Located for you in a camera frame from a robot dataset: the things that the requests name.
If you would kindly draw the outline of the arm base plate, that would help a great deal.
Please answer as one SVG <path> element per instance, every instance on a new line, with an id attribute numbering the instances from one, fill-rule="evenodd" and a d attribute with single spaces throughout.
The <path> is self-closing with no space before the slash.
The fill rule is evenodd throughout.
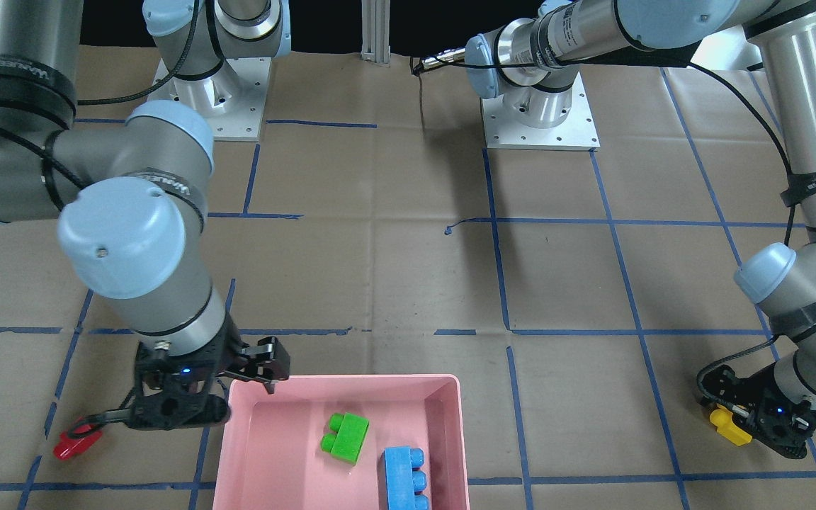
<path id="1" fill-rule="evenodd" d="M 553 93 L 533 87 L 480 100 L 489 149 L 596 151 L 601 141 L 581 74 Z"/>
<path id="2" fill-rule="evenodd" d="M 216 141 L 258 142 L 272 64 L 269 57 L 226 60 L 212 77 L 198 81 L 174 78 L 147 100 L 179 101 L 190 106 L 210 124 Z"/>

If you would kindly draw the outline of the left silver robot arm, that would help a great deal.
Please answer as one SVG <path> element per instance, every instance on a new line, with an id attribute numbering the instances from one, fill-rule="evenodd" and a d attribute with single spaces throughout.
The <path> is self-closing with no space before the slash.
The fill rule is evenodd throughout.
<path id="1" fill-rule="evenodd" d="M 768 245 L 739 265 L 736 284 L 767 317 L 771 332 L 795 345 L 752 378 L 757 397 L 730 407 L 816 414 L 816 1 L 548 1 L 464 46 L 467 74 L 483 98 L 510 91 L 564 93 L 579 64 L 626 47 L 643 52 L 697 43 L 739 26 L 757 47 L 768 81 L 786 183 L 781 201 L 799 210 L 807 243 Z"/>

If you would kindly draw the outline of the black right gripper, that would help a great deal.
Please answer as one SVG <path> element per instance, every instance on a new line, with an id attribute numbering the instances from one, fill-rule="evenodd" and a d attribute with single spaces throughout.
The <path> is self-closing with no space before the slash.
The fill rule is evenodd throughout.
<path id="1" fill-rule="evenodd" d="M 262 384 L 272 396 L 276 385 L 290 378 L 291 358 L 281 340 L 266 336 L 256 344 L 247 344 L 229 315 L 200 348 L 171 355 L 171 347 L 165 338 L 158 338 L 156 346 L 139 344 L 133 368 L 134 397 L 175 393 L 205 396 L 210 394 L 214 378 L 231 374 L 235 380 Z"/>

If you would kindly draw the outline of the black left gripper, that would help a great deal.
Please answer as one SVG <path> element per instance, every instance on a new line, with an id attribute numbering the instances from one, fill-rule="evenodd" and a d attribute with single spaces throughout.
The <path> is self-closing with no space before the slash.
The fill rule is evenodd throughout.
<path id="1" fill-rule="evenodd" d="M 771 363 L 747 378 L 739 378 L 734 369 L 721 361 L 698 372 L 697 387 L 703 403 L 719 404 L 752 424 L 789 423 L 791 403 L 774 380 Z"/>

